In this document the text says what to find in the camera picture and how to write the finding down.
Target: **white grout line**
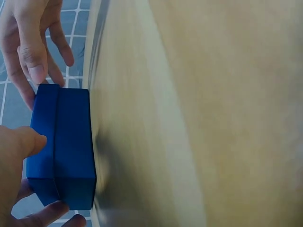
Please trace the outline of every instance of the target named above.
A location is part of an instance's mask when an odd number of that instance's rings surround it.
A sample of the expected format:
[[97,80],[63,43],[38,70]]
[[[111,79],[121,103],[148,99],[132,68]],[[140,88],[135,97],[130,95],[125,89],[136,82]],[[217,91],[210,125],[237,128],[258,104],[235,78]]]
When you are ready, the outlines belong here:
[[[79,0],[78,7],[75,10],[76,11],[76,16],[75,16],[75,21],[74,21],[74,24],[72,25],[72,30],[71,30],[70,47],[72,46],[72,42],[73,42],[73,39],[74,39],[75,27],[76,27],[76,23],[77,23],[77,20],[78,20],[78,14],[79,14],[79,11],[80,11],[80,5],[81,5],[81,0]],[[69,73],[70,73],[70,67],[66,67],[66,71],[65,71],[65,75],[66,75],[65,87],[69,86],[69,77],[70,77]]]
[[1,106],[1,113],[0,113],[0,125],[2,125],[2,121],[3,121],[5,97],[6,97],[6,90],[8,88],[8,82],[9,82],[9,78],[7,77],[6,81],[4,83],[4,89],[3,89],[3,98],[2,98],[2,106]]
[[89,11],[89,9],[62,9],[61,12],[77,12],[77,11]]
[[[90,221],[91,220],[91,217],[86,217],[85,218],[87,221]],[[58,219],[58,220],[56,220],[56,221],[54,221],[53,223],[66,223],[66,222],[68,222],[69,221],[69,219]]]
[[0,6],[0,12],[2,11],[2,8],[3,8],[3,6],[4,6],[4,2],[5,2],[5,0],[3,0],[2,4],[1,4],[1,6]]
[[[83,79],[83,76],[69,76],[69,79]],[[52,78],[47,77],[46,80],[50,81],[52,80]],[[10,80],[8,81],[0,81],[0,84],[11,84],[12,82]]]
[[81,38],[86,38],[86,35],[73,35],[73,37],[81,37]]

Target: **tile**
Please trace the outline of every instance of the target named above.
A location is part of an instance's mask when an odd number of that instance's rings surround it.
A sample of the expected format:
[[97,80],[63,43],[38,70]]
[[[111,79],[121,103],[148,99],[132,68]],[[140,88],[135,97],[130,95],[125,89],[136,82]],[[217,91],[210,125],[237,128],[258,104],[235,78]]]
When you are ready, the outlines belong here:
[[76,17],[76,12],[75,11],[61,12],[60,17],[61,17],[61,25],[64,34],[71,35],[72,27],[74,25],[74,21]]
[[86,35],[87,22],[89,20],[88,11],[80,11],[78,13],[77,23],[75,26],[75,35]]
[[61,10],[76,9],[80,0],[63,0]]
[[5,81],[8,74],[6,72],[2,52],[0,51],[0,81]]
[[71,219],[74,217],[75,212],[73,210],[68,211],[66,214],[64,214],[60,219]]
[[2,124],[9,128],[29,126],[32,112],[23,102],[18,90],[8,83]]
[[20,200],[12,210],[12,215],[16,218],[23,218],[29,214],[39,212],[44,206],[36,194]]
[[80,9],[89,9],[90,0],[81,0]]
[[65,71],[66,71],[66,64],[65,64],[63,58],[61,57],[57,46],[52,42],[51,38],[47,38],[46,42],[47,42],[49,52],[51,53],[54,61],[56,62],[56,64],[58,65],[60,71],[63,73],[63,76],[64,76]]
[[84,47],[85,38],[84,37],[74,37],[72,42],[72,53],[75,58],[75,63],[70,67],[70,76],[83,76],[83,62],[84,62]]
[[82,79],[69,78],[69,88],[82,88]]
[[90,211],[89,210],[79,210],[78,211],[79,212],[79,214],[81,214],[82,216],[84,216],[84,217],[90,217]]
[[[53,223],[49,227],[62,227],[63,224],[64,223]],[[91,221],[86,222],[86,227],[92,227],[92,226],[93,225],[92,225]]]
[[4,84],[0,84],[0,109],[2,107],[4,86]]

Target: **blue tiled floor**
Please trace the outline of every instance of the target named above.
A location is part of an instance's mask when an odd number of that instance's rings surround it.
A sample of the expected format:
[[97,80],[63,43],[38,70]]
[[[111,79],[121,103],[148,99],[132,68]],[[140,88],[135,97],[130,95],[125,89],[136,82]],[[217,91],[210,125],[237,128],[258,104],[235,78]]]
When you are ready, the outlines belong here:
[[[85,36],[87,29],[87,21],[89,16],[89,6],[90,0],[63,0],[62,12],[61,12],[61,22],[64,34],[66,35],[67,42],[70,43],[72,52],[75,58],[75,64],[69,68],[68,75],[66,73],[66,65],[59,54],[56,46],[52,43],[49,36],[47,35],[47,45],[49,51],[54,58],[55,62],[58,64],[65,80],[68,80],[68,87],[80,88],[82,87],[82,75],[83,75],[83,59],[84,59],[84,46],[85,46]],[[3,56],[0,53],[0,106],[4,102],[2,123],[9,128],[16,128],[22,125],[30,125],[31,112],[28,110],[26,105],[23,103],[20,94],[14,85],[8,81],[5,82],[7,78],[7,73],[5,70],[5,65],[3,61]],[[17,218],[22,218],[28,214],[37,212],[43,208],[43,205],[34,194],[23,200],[21,200],[12,211],[12,214]],[[90,219],[89,211],[78,211],[81,215]],[[61,227],[64,220],[70,219],[75,214],[74,211],[68,212],[66,215],[61,217],[57,223],[53,223],[51,227]],[[88,227],[91,227],[91,221],[88,220]]]

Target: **fingernail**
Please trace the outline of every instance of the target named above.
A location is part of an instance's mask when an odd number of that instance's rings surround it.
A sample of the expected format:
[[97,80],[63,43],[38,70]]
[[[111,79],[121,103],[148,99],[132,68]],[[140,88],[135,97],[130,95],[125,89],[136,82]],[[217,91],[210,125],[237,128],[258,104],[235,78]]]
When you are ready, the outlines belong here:
[[28,68],[30,77],[35,84],[41,84],[44,80],[44,67],[43,65],[37,65],[32,68]]
[[47,137],[45,135],[41,135],[45,141],[47,141]]
[[68,205],[62,201],[56,201],[56,202],[50,204],[50,206],[52,206],[52,208],[54,208],[55,210],[65,210],[67,212],[70,209],[68,207]]

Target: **box lid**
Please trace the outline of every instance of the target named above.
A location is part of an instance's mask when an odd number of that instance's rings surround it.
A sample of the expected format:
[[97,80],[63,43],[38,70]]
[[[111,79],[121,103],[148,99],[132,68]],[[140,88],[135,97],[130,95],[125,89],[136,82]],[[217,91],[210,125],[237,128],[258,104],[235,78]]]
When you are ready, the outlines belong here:
[[41,84],[31,127],[47,145],[27,159],[27,178],[96,178],[88,90]]

